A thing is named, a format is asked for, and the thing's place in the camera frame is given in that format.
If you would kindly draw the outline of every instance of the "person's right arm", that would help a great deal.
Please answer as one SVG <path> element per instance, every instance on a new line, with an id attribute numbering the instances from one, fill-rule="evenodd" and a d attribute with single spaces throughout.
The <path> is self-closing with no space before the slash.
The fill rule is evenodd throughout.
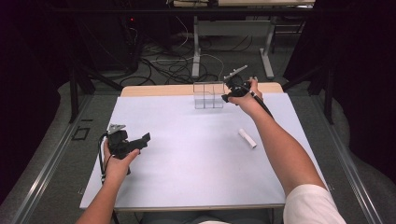
<path id="1" fill-rule="evenodd" d="M 251 79 L 250 83 L 250 89 L 262 98 L 257 81 Z M 253 119 L 265 152 L 286 196 L 303 184 L 313 184 L 325 188 L 317 169 L 303 147 L 280 127 L 250 94 L 244 97 L 230 97 L 229 101 L 239 105 Z"/>

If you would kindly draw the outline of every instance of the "hand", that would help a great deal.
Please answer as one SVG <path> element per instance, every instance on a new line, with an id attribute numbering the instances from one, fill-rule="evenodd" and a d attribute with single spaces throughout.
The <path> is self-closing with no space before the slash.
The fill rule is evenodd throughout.
<path id="1" fill-rule="evenodd" d="M 251 77 L 249 79 L 249 82 L 250 89 L 262 99 L 262 93 L 258 89 L 258 81 L 255 78 Z M 229 97 L 228 100 L 235 105 L 241 106 L 242 110 L 250 116 L 252 116 L 254 112 L 262 110 L 262 107 L 256 102 L 256 100 L 250 95 L 250 93 L 247 93 L 243 97 Z"/>
<path id="2" fill-rule="evenodd" d="M 108 148 L 108 140 L 106 139 L 104 143 L 104 153 L 104 166 L 106 167 L 105 184 L 111 183 L 119 188 L 128 172 L 129 164 L 134 160 L 134 158 L 137 157 L 137 155 L 139 155 L 140 150 L 135 149 L 131 153 L 129 153 L 124 159 L 119 160 L 115 157 L 111 157 L 110 150 Z"/>

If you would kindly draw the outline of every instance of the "white sleeve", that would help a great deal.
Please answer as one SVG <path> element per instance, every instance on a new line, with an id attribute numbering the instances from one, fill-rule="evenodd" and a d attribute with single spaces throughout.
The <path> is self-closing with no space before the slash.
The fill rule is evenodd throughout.
<path id="1" fill-rule="evenodd" d="M 332 195 L 316 185 L 301 185 L 286 198 L 283 212 L 288 223 L 346 223 L 338 213 Z"/>

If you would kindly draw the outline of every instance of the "gray carpet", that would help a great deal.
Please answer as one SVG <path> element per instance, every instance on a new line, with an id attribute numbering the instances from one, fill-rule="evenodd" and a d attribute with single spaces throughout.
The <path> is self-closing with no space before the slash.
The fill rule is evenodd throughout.
<path id="1" fill-rule="evenodd" d="M 216 46 L 216 48 L 229 49 L 235 43 L 239 43 L 241 39 L 243 38 L 215 38 L 211 39 L 210 44 Z M 274 73 L 276 74 L 276 82 L 281 84 L 285 82 L 281 75 L 287 65 L 296 40 L 297 38 L 292 35 L 277 39 L 276 53 L 270 55 Z M 265 78 L 262 71 L 262 62 L 258 53 L 259 45 L 260 43 L 253 40 L 253 44 L 248 50 L 210 52 L 211 55 L 221 59 L 223 63 L 209 56 L 203 57 L 202 63 L 208 73 L 216 76 L 223 66 L 223 74 L 228 74 L 232 69 L 248 64 L 244 77 L 256 75 L 260 81 L 269 81 Z M 146 77 L 148 73 L 149 69 L 145 65 L 140 64 L 139 70 L 133 76 Z M 154 73 L 153 79 L 156 84 L 164 84 L 167 77 Z M 126 80 L 124 85 L 133 85 L 141 81 L 142 78 L 131 78 Z M 99 81 L 94 81 L 94 83 L 97 92 L 94 96 L 89 97 L 90 103 L 87 109 L 75 123 L 76 127 L 80 129 L 80 132 L 74 136 L 75 138 L 82 137 L 84 129 L 89 129 L 88 135 L 85 140 L 69 139 L 66 142 L 66 150 L 58 166 L 54 168 L 50 182 L 45 186 L 46 188 L 37 204 L 32 207 L 30 216 L 25 219 L 27 223 L 73 223 L 82 213 L 78 208 L 82 195 L 78 192 L 81 188 L 85 188 L 88 183 L 97 153 L 97 138 L 103 133 L 108 124 L 117 97 L 117 93 L 107 85 Z M 353 188 L 340 165 L 329 131 L 325 128 L 325 124 L 320 118 L 321 114 L 315 108 L 312 97 L 306 94 L 305 87 L 306 85 L 301 85 L 290 89 L 290 99 L 317 157 L 318 164 L 326 180 L 334 188 L 332 196 L 347 223 L 367 223 Z M 67 128 L 67 121 L 70 118 L 70 99 L 68 98 L 67 84 L 61 87 L 59 91 L 62 95 L 62 102 L 56 119 L 53 121 L 45 139 L 37 149 L 20 181 L 1 205 L 0 223 L 12 223 L 12 220 L 16 220 L 16 215 L 29 194 L 29 190 L 34 185 L 44 164 L 50 158 L 52 151 L 58 146 L 60 139 L 63 138 L 64 130 Z M 335 106 L 333 114 L 337 132 L 340 133 L 343 142 L 347 145 L 348 126 L 343 116 L 342 108 Z M 392 213 L 392 211 L 396 210 L 396 200 L 392 200 L 395 199 L 396 195 L 396 188 L 393 183 L 364 162 L 355 161 L 361 174 L 363 174 L 361 177 L 384 223 L 396 223 L 396 218 Z M 280 222 L 281 213 L 281 210 L 276 211 L 276 223 Z M 133 213 L 121 213 L 119 218 L 121 223 L 136 223 Z"/>

